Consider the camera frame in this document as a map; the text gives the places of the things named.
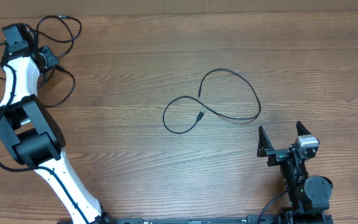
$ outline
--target wooden floor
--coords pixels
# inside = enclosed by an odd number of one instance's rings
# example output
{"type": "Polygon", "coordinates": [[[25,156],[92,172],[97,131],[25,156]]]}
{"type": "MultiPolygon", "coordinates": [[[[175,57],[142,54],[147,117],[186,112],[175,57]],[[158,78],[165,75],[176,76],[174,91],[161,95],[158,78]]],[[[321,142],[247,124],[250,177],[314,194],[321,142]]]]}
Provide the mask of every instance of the wooden floor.
{"type": "MultiPolygon", "coordinates": [[[[294,142],[300,120],[321,140],[306,166],[310,175],[334,182],[329,213],[336,223],[358,223],[358,11],[80,19],[83,33],[61,60],[76,77],[75,91],[49,112],[77,174],[114,217],[259,213],[283,190],[283,180],[278,167],[256,157],[258,126],[280,149],[294,142]],[[196,97],[203,75],[219,67],[251,82],[260,116],[239,124],[207,111],[189,133],[169,133],[162,124],[165,106],[178,96],[196,97]]],[[[38,19],[0,20],[0,41],[1,27],[13,22],[35,26],[38,19]]],[[[68,37],[55,21],[40,30],[68,37]]],[[[67,47],[41,42],[56,54],[67,47]]],[[[59,101],[70,85],[70,77],[57,73],[39,97],[59,101]]],[[[0,99],[3,91],[0,82],[0,99]]],[[[228,73],[208,77],[201,100],[228,115],[257,112],[250,88],[228,73]]],[[[200,109],[181,100],[167,111],[167,124],[185,130],[200,109]]],[[[1,143],[0,158],[18,166],[1,143]]],[[[285,197],[269,212],[287,205],[285,197]]],[[[0,169],[0,223],[68,217],[34,172],[0,169]]]]}

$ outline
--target cable connector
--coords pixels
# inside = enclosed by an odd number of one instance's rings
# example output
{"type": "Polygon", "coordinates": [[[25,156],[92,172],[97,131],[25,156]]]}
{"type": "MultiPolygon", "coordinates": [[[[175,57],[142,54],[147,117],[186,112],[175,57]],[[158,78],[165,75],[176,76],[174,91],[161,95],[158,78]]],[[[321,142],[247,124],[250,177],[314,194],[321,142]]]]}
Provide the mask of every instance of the cable connector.
{"type": "Polygon", "coordinates": [[[205,114],[205,110],[204,110],[204,108],[203,108],[203,109],[200,111],[200,113],[198,114],[198,116],[197,116],[196,123],[203,118],[204,114],[205,114]]]}

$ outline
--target usb connector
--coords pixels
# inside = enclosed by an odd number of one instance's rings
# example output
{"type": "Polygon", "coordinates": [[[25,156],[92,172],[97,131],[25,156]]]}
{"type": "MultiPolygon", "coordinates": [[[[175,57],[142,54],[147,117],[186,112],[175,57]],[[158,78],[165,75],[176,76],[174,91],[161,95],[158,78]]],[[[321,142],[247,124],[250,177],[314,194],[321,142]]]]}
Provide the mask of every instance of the usb connector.
{"type": "Polygon", "coordinates": [[[204,114],[205,114],[205,110],[204,110],[204,108],[203,108],[203,109],[200,111],[200,113],[198,114],[198,116],[197,116],[196,123],[203,118],[204,114]]]}

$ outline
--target wall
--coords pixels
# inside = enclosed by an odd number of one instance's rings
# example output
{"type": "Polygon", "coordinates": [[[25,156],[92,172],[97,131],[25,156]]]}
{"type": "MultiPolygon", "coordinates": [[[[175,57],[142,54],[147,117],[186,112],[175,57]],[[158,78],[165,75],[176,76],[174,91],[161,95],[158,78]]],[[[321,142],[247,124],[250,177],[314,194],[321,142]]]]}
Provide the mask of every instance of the wall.
{"type": "Polygon", "coordinates": [[[358,10],[358,0],[0,0],[0,18],[358,10]]]}

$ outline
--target table surface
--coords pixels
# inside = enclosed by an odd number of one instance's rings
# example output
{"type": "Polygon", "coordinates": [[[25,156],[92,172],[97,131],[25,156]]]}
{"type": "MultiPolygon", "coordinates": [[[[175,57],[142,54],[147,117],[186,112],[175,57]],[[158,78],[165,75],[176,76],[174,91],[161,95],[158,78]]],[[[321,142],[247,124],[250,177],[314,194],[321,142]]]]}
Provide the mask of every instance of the table surface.
{"type": "MultiPolygon", "coordinates": [[[[321,141],[306,166],[310,175],[334,183],[329,213],[336,223],[358,223],[358,11],[80,19],[83,32],[61,60],[76,87],[49,112],[80,179],[114,217],[258,214],[283,190],[280,169],[256,156],[258,127],[280,149],[294,142],[300,120],[321,141]],[[178,96],[196,97],[203,75],[219,67],[251,82],[262,102],[260,116],[244,124],[207,111],[189,133],[168,132],[162,124],[166,105],[178,96]]],[[[13,22],[35,27],[38,19],[0,20],[0,41],[1,27],[13,22]]],[[[40,30],[68,37],[56,21],[45,21],[40,30]]],[[[56,54],[67,47],[41,42],[56,54]]],[[[56,73],[39,98],[59,101],[70,85],[70,77],[56,73]]],[[[0,99],[3,91],[0,82],[0,99]]],[[[205,80],[201,100],[228,115],[257,112],[246,83],[224,72],[205,80]]],[[[167,124],[184,130],[200,109],[180,100],[168,109],[167,124]]],[[[0,158],[19,166],[1,143],[0,158]]],[[[269,212],[287,205],[285,197],[269,212]]],[[[68,217],[34,172],[0,169],[0,223],[68,217]]]]}

